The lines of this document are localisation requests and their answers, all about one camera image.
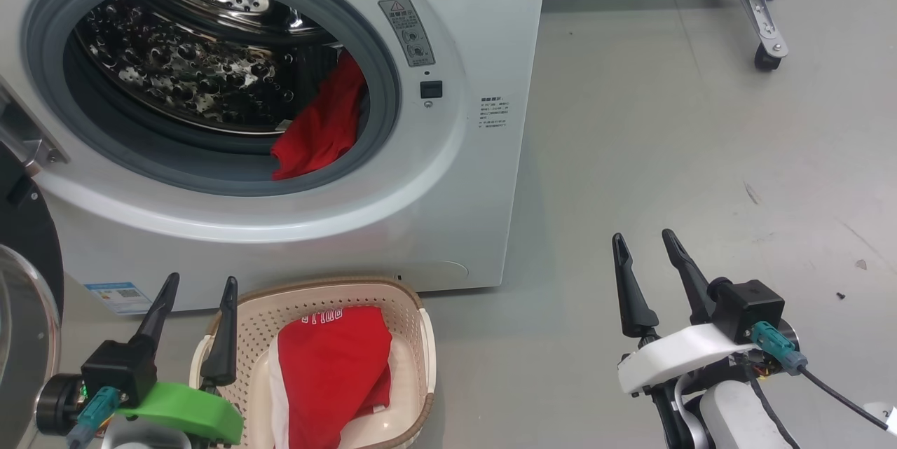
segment gray floor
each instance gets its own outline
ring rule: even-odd
[[[761,74],[737,0],[545,2],[505,284],[426,297],[439,385],[417,446],[663,447],[650,401],[616,382],[635,342],[619,334],[614,232],[661,333],[688,324],[672,228],[708,277],[785,297],[817,375],[897,401],[897,0],[772,10],[791,56]],[[68,289],[72,369],[137,322]],[[169,321],[161,379],[186,377],[207,320]],[[763,385],[804,448],[894,446],[803,378]]]

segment beige plastic basket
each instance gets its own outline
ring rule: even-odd
[[[248,293],[238,300],[237,382],[221,395],[243,414],[238,447],[273,449],[268,347],[281,328],[327,309],[375,305],[393,335],[390,407],[359,417],[341,432],[340,449],[405,449],[412,445],[433,404],[436,347],[430,316],[412,290],[384,277],[337,277]],[[190,386],[208,355],[219,317],[209,326],[190,367]]]

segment washing machine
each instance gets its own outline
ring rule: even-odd
[[[65,273],[119,314],[173,271],[178,310],[231,275],[496,286],[541,1],[0,0],[0,136]],[[346,53],[352,142],[273,179]]]

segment caster wheel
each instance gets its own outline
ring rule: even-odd
[[[757,70],[762,71],[772,71],[779,68],[779,64],[781,64],[782,59],[780,57],[773,57],[766,53],[766,49],[763,48],[763,44],[757,47],[757,53],[753,56],[753,66],[757,68]]]

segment black cable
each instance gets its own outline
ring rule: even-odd
[[[744,359],[742,362],[742,366],[744,367],[744,372],[747,373],[749,377],[749,382],[751,383],[751,389],[753,389],[753,394],[757,395],[757,398],[760,399],[760,405],[763,406],[763,410],[766,411],[766,415],[769,416],[769,419],[772,420],[776,425],[776,429],[779,430],[779,435],[782,435],[782,438],[785,439],[785,442],[788,443],[793,449],[800,449],[799,443],[797,440],[791,436],[791,433],[788,433],[788,429],[785,428],[785,425],[782,424],[782,421],[779,419],[779,416],[776,415],[776,411],[772,410],[772,405],[769,404],[769,401],[766,400],[766,395],[763,394],[763,389],[760,388],[760,383],[757,382],[756,374],[753,372],[751,368],[751,363]]]
[[[850,410],[856,412],[856,414],[859,414],[862,417],[865,417],[865,419],[867,421],[869,421],[870,423],[875,424],[875,426],[880,427],[880,429],[883,429],[883,430],[888,429],[887,423],[885,423],[883,420],[879,420],[878,417],[872,416],[872,414],[869,414],[868,412],[866,412],[864,408],[862,408],[862,407],[856,405],[854,402],[846,399],[843,395],[839,394],[839,392],[836,392],[836,391],[834,391],[834,389],[830,388],[830,386],[827,385],[825,382],[821,382],[819,380],[819,378],[817,378],[815,375],[813,375],[813,373],[810,373],[810,371],[807,370],[807,367],[805,367],[803,365],[799,365],[799,366],[797,366],[797,371],[803,373],[805,378],[810,379],[810,382],[814,383],[814,385],[819,386],[820,389],[822,389],[824,392],[827,392],[827,394],[832,395],[835,400],[842,402],[844,405],[848,406],[850,408]]]

